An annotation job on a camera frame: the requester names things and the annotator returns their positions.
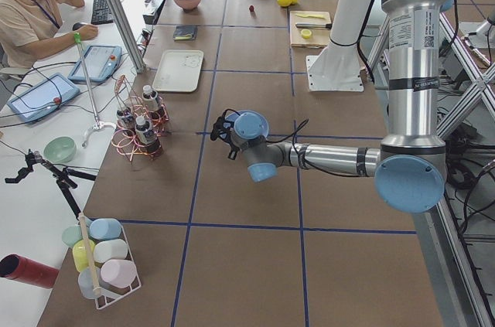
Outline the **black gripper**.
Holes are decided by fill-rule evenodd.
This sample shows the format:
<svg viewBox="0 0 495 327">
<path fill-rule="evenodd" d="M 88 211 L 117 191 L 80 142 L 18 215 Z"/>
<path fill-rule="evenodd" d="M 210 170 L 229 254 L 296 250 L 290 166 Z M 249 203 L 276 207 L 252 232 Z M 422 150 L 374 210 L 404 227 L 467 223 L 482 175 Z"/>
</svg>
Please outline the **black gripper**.
<svg viewBox="0 0 495 327">
<path fill-rule="evenodd" d="M 235 160 L 240 148 L 234 144 L 231 138 L 232 130 L 234 128 L 234 121 L 241 114 L 231 108 L 227 108 L 214 122 L 212 131 L 210 132 L 210 140 L 216 141 L 218 138 L 230 146 L 230 152 L 228 158 Z"/>
</svg>

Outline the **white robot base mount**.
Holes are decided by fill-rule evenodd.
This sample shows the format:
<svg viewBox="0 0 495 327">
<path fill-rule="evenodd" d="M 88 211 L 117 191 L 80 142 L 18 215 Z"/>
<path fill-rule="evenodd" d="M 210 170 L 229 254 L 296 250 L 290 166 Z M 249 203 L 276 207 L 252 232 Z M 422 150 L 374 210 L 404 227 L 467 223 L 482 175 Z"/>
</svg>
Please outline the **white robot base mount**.
<svg viewBox="0 0 495 327">
<path fill-rule="evenodd" d="M 358 42 L 374 0 L 338 0 L 327 47 L 308 56 L 309 90 L 361 92 Z"/>
</svg>

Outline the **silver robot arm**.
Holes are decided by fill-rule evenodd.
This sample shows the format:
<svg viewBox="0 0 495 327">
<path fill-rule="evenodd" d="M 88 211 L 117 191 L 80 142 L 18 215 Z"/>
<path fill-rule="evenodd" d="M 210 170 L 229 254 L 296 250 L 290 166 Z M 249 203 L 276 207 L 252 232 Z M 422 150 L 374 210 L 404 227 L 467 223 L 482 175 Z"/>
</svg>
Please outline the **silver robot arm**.
<svg viewBox="0 0 495 327">
<path fill-rule="evenodd" d="M 360 36 L 375 0 L 339 0 L 327 47 L 309 60 L 312 91 L 359 91 Z M 446 182 L 446 146 L 437 132 L 439 18 L 453 0 L 381 0 L 388 48 L 387 135 L 378 148 L 269 141 L 268 122 L 255 111 L 227 110 L 210 137 L 243 155 L 255 182 L 281 166 L 330 175 L 371 177 L 389 206 L 407 213 L 431 209 Z"/>
</svg>

